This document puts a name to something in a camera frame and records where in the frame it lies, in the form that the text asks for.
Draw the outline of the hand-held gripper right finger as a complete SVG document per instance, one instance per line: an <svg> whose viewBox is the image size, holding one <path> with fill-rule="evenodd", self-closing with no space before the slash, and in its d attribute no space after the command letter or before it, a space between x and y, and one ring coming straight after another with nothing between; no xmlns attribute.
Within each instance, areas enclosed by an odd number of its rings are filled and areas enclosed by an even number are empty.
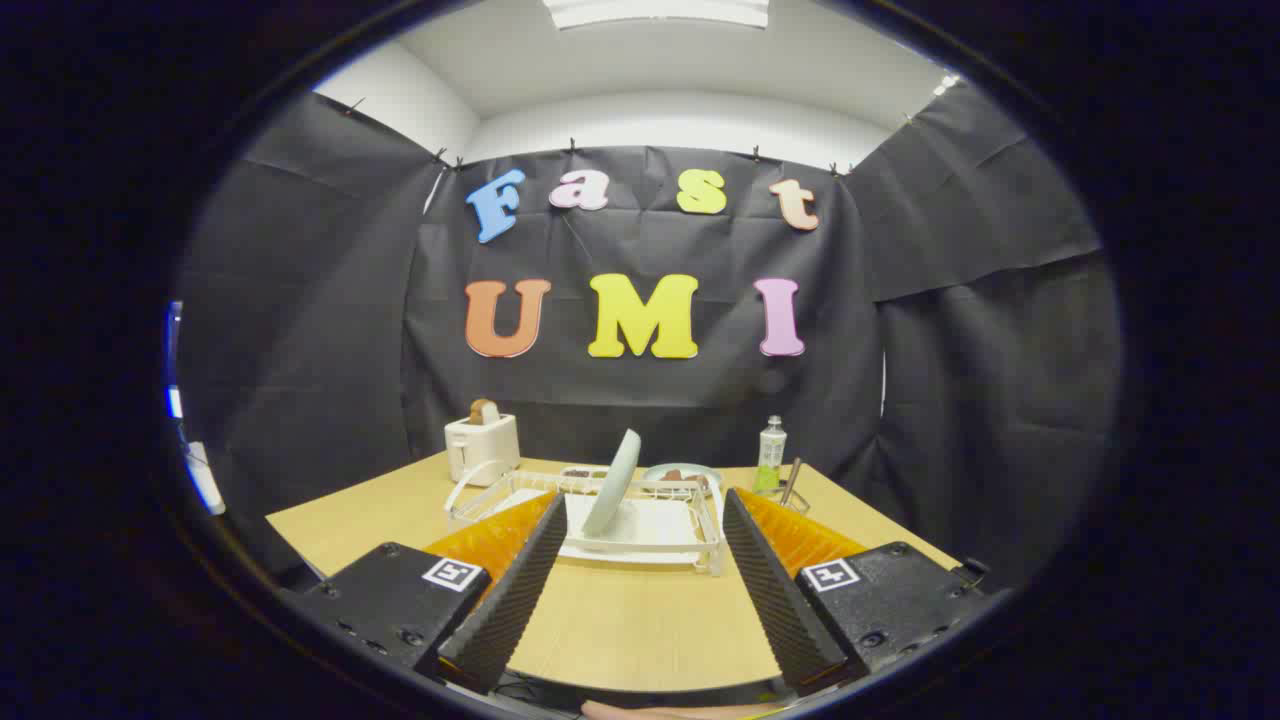
<svg viewBox="0 0 1280 720"><path fill-rule="evenodd" d="M783 682L800 696L893 667L991 605L961 570L904 541L868 548L739 491L722 519Z"/></svg>

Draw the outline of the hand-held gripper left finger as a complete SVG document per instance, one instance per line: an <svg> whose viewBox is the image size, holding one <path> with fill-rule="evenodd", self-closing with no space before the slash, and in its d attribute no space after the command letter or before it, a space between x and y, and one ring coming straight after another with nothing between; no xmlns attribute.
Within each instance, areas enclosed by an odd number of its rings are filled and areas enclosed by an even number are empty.
<svg viewBox="0 0 1280 720"><path fill-rule="evenodd" d="M568 530L545 492L424 550L384 542L285 605L380 667L485 694L498 687Z"/></svg>

